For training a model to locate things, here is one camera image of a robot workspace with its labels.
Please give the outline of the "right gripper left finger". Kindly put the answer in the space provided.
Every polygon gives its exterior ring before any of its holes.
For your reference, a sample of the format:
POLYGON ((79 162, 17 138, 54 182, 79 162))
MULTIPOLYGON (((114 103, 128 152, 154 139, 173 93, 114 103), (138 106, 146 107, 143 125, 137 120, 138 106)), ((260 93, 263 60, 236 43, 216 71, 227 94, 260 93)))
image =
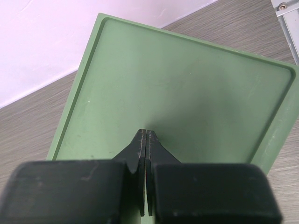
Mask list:
POLYGON ((105 160, 31 161, 0 197, 3 224, 138 224, 144 216, 146 131, 105 160))

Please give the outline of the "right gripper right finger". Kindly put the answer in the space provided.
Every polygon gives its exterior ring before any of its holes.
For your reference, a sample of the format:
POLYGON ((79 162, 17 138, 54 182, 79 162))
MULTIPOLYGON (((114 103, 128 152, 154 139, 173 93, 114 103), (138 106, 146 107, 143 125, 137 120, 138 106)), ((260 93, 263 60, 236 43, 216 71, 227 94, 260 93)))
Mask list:
POLYGON ((246 163, 182 163, 146 132, 146 189, 156 224, 280 224, 268 179, 246 163))

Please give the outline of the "green top drawer box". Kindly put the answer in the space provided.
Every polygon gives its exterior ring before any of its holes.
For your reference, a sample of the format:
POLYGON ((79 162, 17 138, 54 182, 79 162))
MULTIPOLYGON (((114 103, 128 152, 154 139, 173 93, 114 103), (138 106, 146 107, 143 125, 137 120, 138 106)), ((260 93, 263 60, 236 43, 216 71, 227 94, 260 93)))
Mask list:
POLYGON ((266 175, 298 114, 297 66, 100 14, 48 159, 112 159, 144 129, 182 163, 266 175))

